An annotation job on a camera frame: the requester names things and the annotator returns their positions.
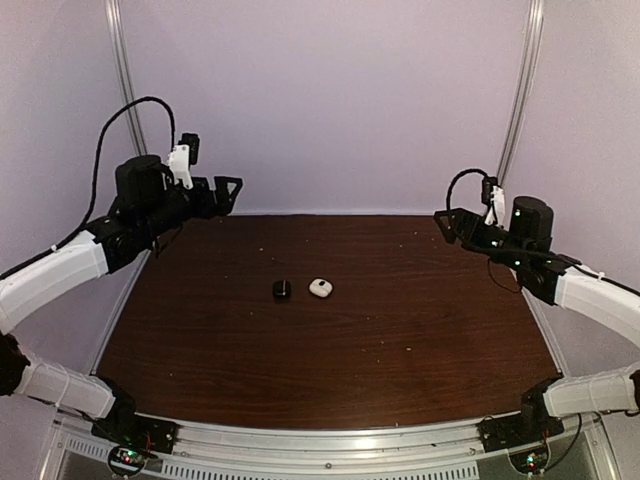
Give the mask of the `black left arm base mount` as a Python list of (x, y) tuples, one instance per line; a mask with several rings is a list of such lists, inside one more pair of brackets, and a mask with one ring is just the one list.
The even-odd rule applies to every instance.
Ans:
[(94, 436), (114, 443), (107, 455), (107, 466), (120, 478), (140, 474), (158, 453), (173, 452), (178, 424), (174, 421), (141, 415), (134, 398), (113, 380), (100, 377), (111, 390), (115, 401), (104, 418), (83, 418), (92, 424)]

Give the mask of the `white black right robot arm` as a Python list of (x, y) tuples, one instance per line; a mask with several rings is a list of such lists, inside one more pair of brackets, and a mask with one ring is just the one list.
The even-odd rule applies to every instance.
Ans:
[[(518, 285), (538, 300), (577, 312), (639, 343), (639, 292), (572, 257), (551, 251), (554, 212), (544, 201), (518, 196), (510, 225), (488, 224), (463, 208), (441, 210), (434, 220), (445, 240), (515, 272)], [(535, 440), (551, 417), (587, 412), (639, 412), (639, 363), (579, 377), (564, 376), (535, 387), (532, 404), (513, 419), (519, 440)]]

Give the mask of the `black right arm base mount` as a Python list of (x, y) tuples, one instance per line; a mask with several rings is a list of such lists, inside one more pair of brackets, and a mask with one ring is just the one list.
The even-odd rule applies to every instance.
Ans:
[(541, 475), (551, 466), (549, 440), (564, 432), (563, 422), (552, 417), (543, 394), (555, 378), (542, 381), (521, 396), (520, 411), (502, 417), (486, 416), (477, 424), (485, 453), (505, 450), (519, 474)]

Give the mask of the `white earbud charging case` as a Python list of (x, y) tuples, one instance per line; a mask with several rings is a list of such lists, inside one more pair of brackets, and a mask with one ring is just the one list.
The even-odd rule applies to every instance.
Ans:
[(326, 279), (316, 278), (309, 284), (309, 292), (318, 298), (327, 298), (333, 292), (333, 285)]

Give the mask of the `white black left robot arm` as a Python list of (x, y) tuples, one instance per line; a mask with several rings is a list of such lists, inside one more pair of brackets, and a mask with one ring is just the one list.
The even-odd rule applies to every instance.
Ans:
[(117, 167), (116, 199), (62, 247), (1, 279), (1, 393), (25, 395), (104, 419), (123, 444), (137, 442), (144, 424), (132, 399), (107, 381), (48, 362), (21, 348), (13, 330), (32, 313), (67, 292), (113, 274), (151, 250), (164, 233), (191, 219), (230, 214), (243, 181), (190, 173), (188, 149), (176, 147), (168, 161), (157, 155)]

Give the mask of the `black earbud charging case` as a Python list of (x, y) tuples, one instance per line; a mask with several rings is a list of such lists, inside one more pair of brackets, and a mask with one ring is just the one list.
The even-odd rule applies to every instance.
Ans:
[(285, 302), (291, 298), (292, 285), (286, 280), (277, 280), (272, 285), (272, 296), (276, 302)]

